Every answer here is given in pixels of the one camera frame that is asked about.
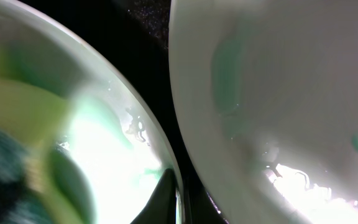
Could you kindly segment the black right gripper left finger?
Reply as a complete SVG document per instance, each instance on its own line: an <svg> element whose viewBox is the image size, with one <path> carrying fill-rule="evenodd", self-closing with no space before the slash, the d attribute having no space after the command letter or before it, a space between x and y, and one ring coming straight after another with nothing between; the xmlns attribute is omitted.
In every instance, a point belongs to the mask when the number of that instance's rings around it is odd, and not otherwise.
<svg viewBox="0 0 358 224"><path fill-rule="evenodd" d="M149 201L131 224L175 224L176 179L174 171L166 169Z"/></svg>

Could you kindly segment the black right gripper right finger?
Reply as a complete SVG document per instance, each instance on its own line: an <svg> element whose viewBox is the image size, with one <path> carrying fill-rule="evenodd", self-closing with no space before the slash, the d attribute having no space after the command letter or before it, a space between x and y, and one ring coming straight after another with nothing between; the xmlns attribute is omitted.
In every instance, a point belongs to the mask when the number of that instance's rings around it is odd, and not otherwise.
<svg viewBox="0 0 358 224"><path fill-rule="evenodd" d="M191 186L191 222L194 224L226 224L214 208L204 187L199 183Z"/></svg>

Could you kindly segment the green and yellow sponge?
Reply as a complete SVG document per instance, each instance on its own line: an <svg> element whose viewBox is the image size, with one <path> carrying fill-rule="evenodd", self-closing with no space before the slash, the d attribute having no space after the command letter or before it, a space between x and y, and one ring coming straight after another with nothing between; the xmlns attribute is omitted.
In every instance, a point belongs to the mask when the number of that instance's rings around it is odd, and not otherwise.
<svg viewBox="0 0 358 224"><path fill-rule="evenodd" d="M71 103L0 45L0 223L93 223L83 173L60 144Z"/></svg>

